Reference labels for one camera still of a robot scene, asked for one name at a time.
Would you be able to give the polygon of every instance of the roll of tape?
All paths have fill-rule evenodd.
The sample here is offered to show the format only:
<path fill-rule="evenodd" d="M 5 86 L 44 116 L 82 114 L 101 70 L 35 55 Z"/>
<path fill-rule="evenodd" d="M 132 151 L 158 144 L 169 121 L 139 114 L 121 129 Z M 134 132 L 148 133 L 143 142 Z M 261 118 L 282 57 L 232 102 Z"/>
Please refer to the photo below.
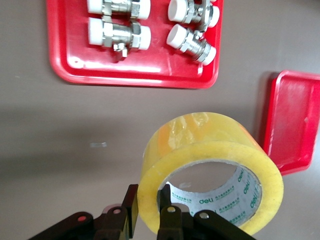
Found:
<path fill-rule="evenodd" d="M 207 162 L 236 166 L 217 189 L 188 192 L 171 185 L 171 201 L 187 205 L 191 214 L 212 210 L 253 235 L 277 213 L 284 192 L 282 176 L 252 136 L 227 116 L 198 112 L 177 117 L 152 136 L 143 155 L 137 198 L 139 214 L 157 233 L 158 190 L 187 167 Z"/>

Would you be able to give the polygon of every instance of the gray table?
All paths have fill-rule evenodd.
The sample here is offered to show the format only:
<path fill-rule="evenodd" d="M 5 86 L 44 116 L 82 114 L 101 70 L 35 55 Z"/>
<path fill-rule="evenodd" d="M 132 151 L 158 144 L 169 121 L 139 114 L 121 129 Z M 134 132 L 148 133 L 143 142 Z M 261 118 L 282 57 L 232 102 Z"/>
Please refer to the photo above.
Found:
<path fill-rule="evenodd" d="M 120 202 L 139 182 L 149 138 L 174 117 L 217 112 L 257 137 L 270 72 L 320 73 L 318 0 L 226 0 L 219 77 L 207 90 L 67 84 L 49 65 L 43 0 L 1 1 L 0 33 L 4 240 Z M 99 142 L 107 147 L 90 147 Z M 284 177 L 283 204 L 257 239 L 319 239 L 319 159 L 320 147 L 309 170 Z M 135 239 L 156 237 L 139 221 Z"/>

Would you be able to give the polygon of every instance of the silver screw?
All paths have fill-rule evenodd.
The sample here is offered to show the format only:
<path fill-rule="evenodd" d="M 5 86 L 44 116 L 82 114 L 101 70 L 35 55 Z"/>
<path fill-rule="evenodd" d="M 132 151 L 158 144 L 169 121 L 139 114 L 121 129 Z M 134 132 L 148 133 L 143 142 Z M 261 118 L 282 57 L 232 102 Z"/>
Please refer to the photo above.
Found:
<path fill-rule="evenodd" d="M 205 212 L 200 213 L 199 216 L 202 219 L 208 219 L 209 218 L 209 215 L 207 213 L 205 213 Z"/>
<path fill-rule="evenodd" d="M 121 213 L 121 209 L 115 209 L 115 210 L 113 210 L 113 213 L 114 214 L 119 214 L 119 213 Z"/>
<path fill-rule="evenodd" d="M 173 206 L 168 207 L 166 210 L 168 211 L 168 213 L 174 213 L 176 211 Z"/>

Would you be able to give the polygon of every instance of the large red tray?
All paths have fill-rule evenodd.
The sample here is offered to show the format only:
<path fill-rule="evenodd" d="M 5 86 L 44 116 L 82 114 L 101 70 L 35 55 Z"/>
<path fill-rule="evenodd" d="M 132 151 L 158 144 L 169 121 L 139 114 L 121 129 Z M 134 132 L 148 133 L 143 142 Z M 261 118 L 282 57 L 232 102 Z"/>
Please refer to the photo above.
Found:
<path fill-rule="evenodd" d="M 320 119 L 320 75 L 283 71 L 272 82 L 264 150 L 282 175 L 307 169 Z"/>
<path fill-rule="evenodd" d="M 151 29 L 148 50 L 131 52 L 127 59 L 113 62 L 111 49 L 88 43 L 88 17 L 100 18 L 87 11 L 87 0 L 47 0 L 47 20 L 50 62 L 64 80 L 76 84 L 112 86 L 148 86 L 202 89 L 211 87 L 217 77 L 223 0 L 214 4 L 220 8 L 217 26 L 205 37 L 217 49 L 214 61 L 203 66 L 166 44 L 171 28 L 168 20 L 170 0 L 151 0 L 150 17 L 141 20 Z M 116 22 L 128 24 L 125 19 Z"/>

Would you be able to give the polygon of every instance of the yellow tape roll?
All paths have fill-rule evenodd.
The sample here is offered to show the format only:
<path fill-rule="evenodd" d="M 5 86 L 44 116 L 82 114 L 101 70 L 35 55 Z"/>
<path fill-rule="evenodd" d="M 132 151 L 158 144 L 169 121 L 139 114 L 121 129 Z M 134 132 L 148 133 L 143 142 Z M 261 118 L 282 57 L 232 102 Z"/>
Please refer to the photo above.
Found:
<path fill-rule="evenodd" d="M 195 164 L 225 162 L 237 170 L 223 186 L 207 193 L 171 186 L 171 201 L 187 205 L 191 212 L 215 211 L 253 235 L 271 221 L 282 202 L 278 168 L 242 125 L 221 114 L 198 112 L 171 120 L 152 136 L 143 160 L 139 214 L 154 233 L 160 225 L 158 190 L 172 174 Z"/>

